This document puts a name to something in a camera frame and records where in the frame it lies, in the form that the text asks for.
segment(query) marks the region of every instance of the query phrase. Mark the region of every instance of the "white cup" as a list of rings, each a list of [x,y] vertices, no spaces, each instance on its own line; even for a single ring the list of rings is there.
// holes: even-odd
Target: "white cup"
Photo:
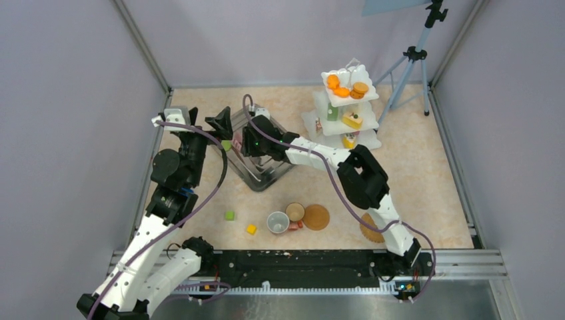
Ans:
[[[267,228],[272,233],[283,233],[288,230],[289,225],[290,219],[288,218],[288,215],[281,211],[275,211],[267,218]]]

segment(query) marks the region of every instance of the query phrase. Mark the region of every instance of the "white scalloped plate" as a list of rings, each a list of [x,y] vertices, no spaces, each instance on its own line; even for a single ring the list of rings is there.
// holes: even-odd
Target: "white scalloped plate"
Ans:
[[[322,72],[322,80],[324,81],[324,86],[332,105],[334,107],[342,107],[344,105],[351,105],[353,103],[360,103],[378,99],[378,94],[376,92],[376,89],[374,88],[374,85],[372,85],[372,81],[369,77],[368,72],[365,70],[365,65],[359,65],[358,67],[353,66],[349,67],[348,69],[352,71],[351,85],[356,82],[363,82],[369,87],[369,91],[365,93],[363,99],[353,99],[352,97],[338,97],[333,93],[332,90],[328,89],[328,76],[337,75],[337,77],[339,78],[340,86],[344,87],[349,82],[349,72],[345,68],[341,68],[337,71],[332,70],[330,72]]]

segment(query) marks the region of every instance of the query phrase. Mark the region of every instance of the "blue panel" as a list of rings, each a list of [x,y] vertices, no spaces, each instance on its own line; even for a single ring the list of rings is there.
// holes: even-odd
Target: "blue panel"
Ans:
[[[416,5],[423,5],[431,0],[365,0],[362,16],[376,15],[377,13],[389,12]]]

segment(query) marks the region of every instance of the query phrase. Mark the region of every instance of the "tripod leg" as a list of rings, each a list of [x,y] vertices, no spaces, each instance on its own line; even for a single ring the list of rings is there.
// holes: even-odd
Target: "tripod leg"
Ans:
[[[392,100],[392,103],[390,104],[390,108],[392,110],[395,110],[398,107],[398,101],[400,100],[400,96],[402,96],[402,92],[404,91],[404,88],[406,87],[406,83],[408,82],[408,78],[410,78],[410,74],[412,73],[412,70],[414,69],[414,64],[415,64],[414,61],[412,61],[412,60],[408,61],[408,65],[406,66],[406,69],[404,70],[404,72],[406,73],[406,77],[401,78],[400,82],[398,82],[398,85],[396,86],[396,89],[398,90],[398,94],[394,96],[394,99]]]
[[[428,75],[426,74],[426,60],[420,60],[422,65],[422,85],[424,86],[424,115],[430,115],[430,101],[428,96]]]
[[[378,118],[378,125],[381,125],[382,121],[384,120],[384,117],[388,113],[388,110],[390,109],[392,104],[402,94],[402,90],[404,90],[404,84],[406,83],[406,80],[408,79],[410,72],[412,72],[412,67],[414,67],[414,61],[409,61],[408,65],[406,66],[406,69],[404,70],[402,76],[400,77],[400,81],[398,82],[396,89],[392,91],[392,95],[390,96],[390,99],[388,99],[388,102],[386,103],[386,106],[384,107],[384,110],[382,111],[380,118]]]
[[[382,80],[384,80],[384,78],[386,78],[386,76],[387,76],[389,73],[392,73],[392,71],[395,70],[396,67],[398,67],[405,59],[406,59],[406,57],[405,57],[405,56],[402,56],[402,58],[400,58],[392,67],[390,67],[389,70],[386,70],[386,72],[385,72],[380,78],[378,78],[377,81],[374,81],[373,84],[374,84],[375,86],[378,85]]]

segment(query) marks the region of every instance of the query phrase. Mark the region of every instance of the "gray wall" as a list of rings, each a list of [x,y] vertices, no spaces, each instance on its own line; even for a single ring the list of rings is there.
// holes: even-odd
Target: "gray wall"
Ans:
[[[483,238],[527,319],[562,319],[565,2],[491,1],[438,86]]]
[[[0,319],[80,319],[125,244],[165,96],[110,1],[0,7]]]
[[[364,0],[125,2],[173,87],[320,83],[353,57],[380,77],[416,45],[428,16],[420,5],[361,17]],[[429,77],[474,2],[446,1],[448,17],[425,47]],[[421,77],[418,68],[412,79]]]

